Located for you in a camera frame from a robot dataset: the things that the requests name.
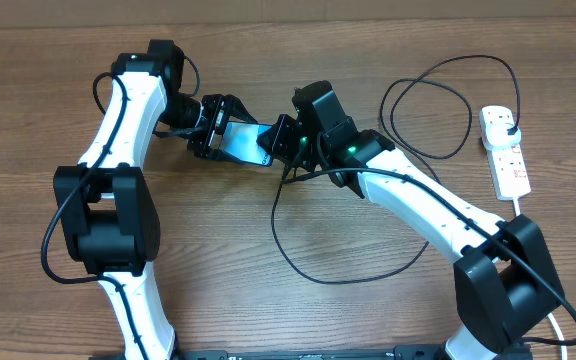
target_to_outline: wooden surface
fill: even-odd
[[[576,16],[576,0],[0,0],[0,29]]]
[[[55,168],[75,164],[99,126],[92,79],[120,52],[145,51],[151,38],[174,39],[192,57],[202,94],[235,94],[264,123],[294,111],[294,87],[328,79],[361,129],[377,127],[379,101],[398,78],[458,55],[504,58],[523,101],[533,192],[522,207],[543,229],[576,307],[576,18],[0,31],[0,358],[85,359],[123,349],[99,286],[51,282],[39,246],[56,209]],[[184,76],[190,91],[193,75]],[[431,78],[463,92],[475,112],[515,107],[512,82],[494,62],[455,63]],[[467,113],[451,94],[419,86],[397,118],[411,143],[447,153]],[[478,131],[475,123],[453,159],[431,163],[449,189],[511,218],[511,204],[495,199]],[[452,269],[434,249],[399,276],[370,284],[327,287],[295,274],[270,232],[278,165],[211,163],[183,141],[153,139],[145,174],[163,230],[157,282],[184,349],[387,348],[441,342],[459,325]],[[286,188],[278,232],[298,266],[327,279],[386,272],[423,244],[391,214],[324,179]],[[83,275],[60,230],[50,262],[64,276]],[[574,336],[569,317],[556,314]],[[533,333],[554,336],[547,322]],[[536,352],[556,356],[552,347]],[[570,352],[576,359],[576,347]]]

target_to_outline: white cord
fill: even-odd
[[[521,209],[519,208],[519,198],[512,199],[512,205],[515,207],[515,216],[521,214]],[[564,333],[561,332],[561,328],[559,328],[559,324],[557,320],[555,320],[555,315],[552,313],[548,314],[548,320],[550,320],[550,324],[552,325],[553,330],[555,330],[555,334],[557,334],[557,339],[559,341],[564,341]],[[568,349],[565,346],[561,346],[561,360],[568,360]]]

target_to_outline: wooden table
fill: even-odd
[[[392,81],[458,55],[507,60],[521,86],[533,187],[522,207],[543,229],[576,307],[576,18],[10,30],[0,31],[0,358],[85,359],[123,349],[99,286],[51,282],[39,247],[56,209],[55,168],[75,164],[99,126],[92,79],[119,53],[144,52],[152,38],[175,40],[198,64],[201,94],[235,94],[269,124],[294,112],[294,87],[328,79],[358,127],[377,128]],[[451,64],[431,78],[463,92],[475,112],[515,108],[512,82],[492,61]],[[193,87],[188,69],[183,90]],[[427,86],[412,90],[396,115],[400,132],[432,153],[455,148],[467,123],[457,98]],[[495,199],[476,114],[474,121],[457,156],[431,163],[449,189],[511,218],[511,204]],[[212,163],[194,158],[183,141],[153,139],[145,174],[163,231],[157,281],[184,349],[388,348],[441,342],[459,325],[452,269],[434,249],[404,273],[369,284],[320,286],[294,273],[270,232],[279,165]],[[286,190],[278,232],[313,276],[380,274],[423,244],[387,211],[327,179]],[[64,276],[83,275],[60,229],[50,262]],[[574,336],[565,312],[556,315]],[[554,336],[546,321],[533,333]],[[535,351],[545,359],[557,350]],[[570,352],[576,359],[576,347]]]

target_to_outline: robotic arm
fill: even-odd
[[[206,95],[199,102],[178,93],[184,58],[172,41],[162,40],[152,40],[146,54],[119,55],[112,73],[127,91],[124,119],[110,144],[110,153],[65,206],[61,217],[72,259],[82,261],[89,274],[112,278],[123,286],[125,298],[113,284],[100,281],[124,336],[126,349],[121,356],[129,360],[182,357],[175,331],[163,312],[153,272],[160,227],[142,173],[151,134],[184,138],[188,149],[205,159],[241,163],[227,151],[215,148],[214,139],[227,132],[231,118],[242,120],[245,125],[257,123],[232,95]],[[57,169],[54,190],[60,207],[102,153],[118,121],[123,101],[120,90],[118,82],[113,82],[103,123],[79,165]],[[258,137],[259,147],[287,165],[298,164],[310,172],[321,165],[331,171],[333,183],[390,209],[453,264],[463,325],[444,346],[426,351],[432,357],[420,357],[413,351],[410,357],[402,355],[397,360],[493,359],[511,349],[560,305],[516,264],[498,273],[493,262],[508,258],[455,211],[520,254],[563,295],[543,235],[528,218],[520,216],[507,223],[477,209],[419,171],[381,134],[373,130],[358,132],[327,81],[297,89],[293,104],[299,114],[297,119],[281,115]],[[155,131],[157,122],[169,125],[170,132]],[[345,168],[366,170],[347,172]],[[370,172],[371,169],[393,171],[401,177]],[[102,199],[114,199],[116,210],[93,211],[88,206]],[[417,347],[397,348],[403,354]],[[183,357],[191,360],[193,355]],[[197,358],[211,360],[205,355]]]

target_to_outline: white arm segment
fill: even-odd
[[[495,224],[503,220],[502,218],[468,204],[439,185],[417,169],[401,150],[383,151],[368,161],[367,165],[373,169],[409,175],[441,195],[489,234],[495,234],[499,231]],[[361,190],[368,200],[399,216],[437,248],[450,264],[461,258],[461,250],[464,246],[477,247],[485,241],[485,238],[474,230],[466,230],[466,224],[463,221],[414,184],[390,176],[367,172],[360,173],[357,178]]]
[[[161,306],[152,262],[146,263],[144,272],[139,277],[134,277],[129,272],[106,272],[104,275],[114,278],[124,285],[137,333],[141,336],[148,359],[170,359],[175,346],[175,330],[166,319],[164,309]],[[115,291],[113,284],[107,281],[100,281],[99,284],[106,290],[106,294],[110,298],[121,332],[124,335],[126,360],[142,360],[141,351],[133,340],[121,295]]]
[[[150,76],[147,72],[127,71],[119,75],[119,79],[124,83],[128,92],[128,105],[110,153],[100,168],[114,169],[120,163],[126,163],[133,167],[139,166],[143,170],[152,131],[159,115],[166,108],[166,89],[161,77]],[[99,158],[102,147],[108,141],[117,122],[121,103],[121,88],[113,80],[112,98],[104,120],[92,145],[79,159],[79,164],[86,163],[90,167]]]

